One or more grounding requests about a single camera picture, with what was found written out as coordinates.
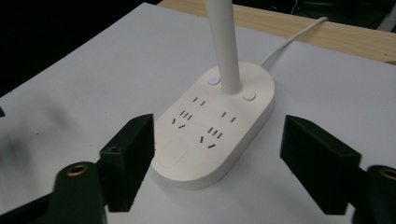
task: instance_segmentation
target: outlet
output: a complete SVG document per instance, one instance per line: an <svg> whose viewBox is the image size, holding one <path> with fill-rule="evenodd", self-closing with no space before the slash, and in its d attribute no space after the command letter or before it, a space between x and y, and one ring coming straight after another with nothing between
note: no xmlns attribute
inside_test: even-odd
<svg viewBox="0 0 396 224"><path fill-rule="evenodd" d="M200 77L155 122L153 168L183 189L219 181L273 111L275 84L253 63L240 63L242 90L221 92L219 69Z"/></svg>

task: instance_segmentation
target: wooden surface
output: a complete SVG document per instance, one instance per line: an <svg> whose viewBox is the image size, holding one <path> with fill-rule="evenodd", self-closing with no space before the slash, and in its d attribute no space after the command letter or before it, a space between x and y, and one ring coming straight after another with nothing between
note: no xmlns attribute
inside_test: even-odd
<svg viewBox="0 0 396 224"><path fill-rule="evenodd" d="M159 6L206 17L204 0L163 0ZM251 7L233 6L235 24L289 37L313 19ZM380 62L396 62L396 34L334 22L324 22L298 41Z"/></svg>

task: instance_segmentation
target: white pole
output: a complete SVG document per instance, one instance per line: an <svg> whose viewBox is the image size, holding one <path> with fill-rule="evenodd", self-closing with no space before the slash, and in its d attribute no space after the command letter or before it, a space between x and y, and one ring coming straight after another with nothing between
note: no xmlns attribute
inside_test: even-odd
<svg viewBox="0 0 396 224"><path fill-rule="evenodd" d="M396 4L390 14L379 24L377 30L391 32L396 25Z"/></svg>
<svg viewBox="0 0 396 224"><path fill-rule="evenodd" d="M218 60L221 91L235 94L241 91L232 0L206 0L210 31Z"/></svg>

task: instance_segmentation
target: white table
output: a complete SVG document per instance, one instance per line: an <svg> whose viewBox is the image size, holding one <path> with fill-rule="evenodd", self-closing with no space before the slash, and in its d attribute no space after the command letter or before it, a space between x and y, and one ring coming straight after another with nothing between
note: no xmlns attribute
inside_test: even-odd
<svg viewBox="0 0 396 224"><path fill-rule="evenodd" d="M237 27L240 61L281 37ZM142 5L0 98L0 213L51 192L66 165L97 161L131 118L158 118L216 65L207 19ZM200 190L150 169L132 211L109 223L350 223L326 217L279 158L285 115L310 119L358 150L361 168L396 166L396 67L294 42L270 64L276 107L231 171Z"/></svg>

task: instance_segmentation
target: white cable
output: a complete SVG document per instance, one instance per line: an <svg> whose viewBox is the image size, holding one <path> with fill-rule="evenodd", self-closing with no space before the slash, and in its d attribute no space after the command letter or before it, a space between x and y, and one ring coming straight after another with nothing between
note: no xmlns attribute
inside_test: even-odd
<svg viewBox="0 0 396 224"><path fill-rule="evenodd" d="M376 28L380 31L391 32L396 25L396 4L394 5L392 11L384 20L381 21L379 26Z"/></svg>
<svg viewBox="0 0 396 224"><path fill-rule="evenodd" d="M291 13L290 13L290 15L292 15L292 14L293 14L293 12L294 12L294 9L296 9L296 7L297 7L297 3L298 3L298 0L296 0L296 3L294 4L294 7L293 7L293 9L291 10Z"/></svg>
<svg viewBox="0 0 396 224"><path fill-rule="evenodd" d="M294 39L296 39L297 37L299 37L300 35L302 35L303 33L309 31L310 29L314 28L315 26L317 26L318 24L320 24L323 21L328 21L329 19L327 17L322 17L317 19L315 22L313 22L312 24L310 24L309 26L305 27L303 30L301 30L299 33L292 35L291 37L289 37L288 39L286 39L285 42L283 42L281 45L279 45L276 49L274 49L274 51L272 51L270 54L268 54L267 57L264 58L264 60L262 60L262 62L260 63L260 66L263 67L267 61L274 56L278 51L280 51L281 49L285 48L291 41L293 41Z"/></svg>

